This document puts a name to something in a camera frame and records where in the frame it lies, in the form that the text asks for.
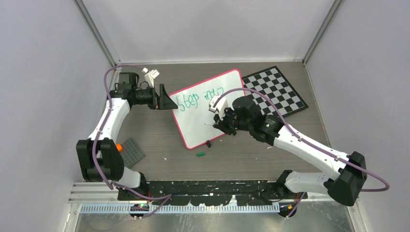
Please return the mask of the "pink-framed whiteboard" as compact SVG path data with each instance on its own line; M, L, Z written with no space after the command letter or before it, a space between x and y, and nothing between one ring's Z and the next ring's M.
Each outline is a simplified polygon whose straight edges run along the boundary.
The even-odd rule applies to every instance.
M204 125L214 123L215 114L209 111L210 100L213 96L243 86L240 71L233 69L170 95L178 105L178 109L173 110L173 116L187 149L195 149L207 140L214 140L224 134L212 126Z

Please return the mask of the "black and white chessboard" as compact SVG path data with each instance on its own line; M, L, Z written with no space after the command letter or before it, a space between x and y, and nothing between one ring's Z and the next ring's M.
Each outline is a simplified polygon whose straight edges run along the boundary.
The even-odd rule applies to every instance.
M267 96L283 117L308 108L306 102L277 66L249 74L242 80L245 88L254 89Z

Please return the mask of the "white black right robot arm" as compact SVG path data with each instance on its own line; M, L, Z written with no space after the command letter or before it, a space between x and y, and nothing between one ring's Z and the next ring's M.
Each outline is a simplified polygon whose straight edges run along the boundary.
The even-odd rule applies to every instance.
M320 170L318 173L299 173L285 170L276 181L276 192L282 198L294 193L313 192L327 194L336 202L353 206L367 179L367 174L341 161L347 159L358 167L365 168L362 154L348 155L298 132L291 125L286 126L274 115L263 115L260 107L249 97L243 96L228 106L226 97L214 96L209 110L213 112L213 127L227 135L247 131L251 137L291 152Z

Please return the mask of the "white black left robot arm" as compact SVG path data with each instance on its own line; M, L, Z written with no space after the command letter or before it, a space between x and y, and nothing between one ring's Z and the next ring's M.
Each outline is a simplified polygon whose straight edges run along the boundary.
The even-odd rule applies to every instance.
M109 188L119 184L129 187L130 194L143 200L148 194L148 184L143 173L125 166L116 140L120 127L134 105L147 105L152 110L173 110L178 106L166 93L164 84L157 92L154 79L157 70L143 69L147 87L137 86L139 75L121 72L117 88L108 91L106 108L96 129L85 140L76 144L76 152L83 178L88 182L104 181Z

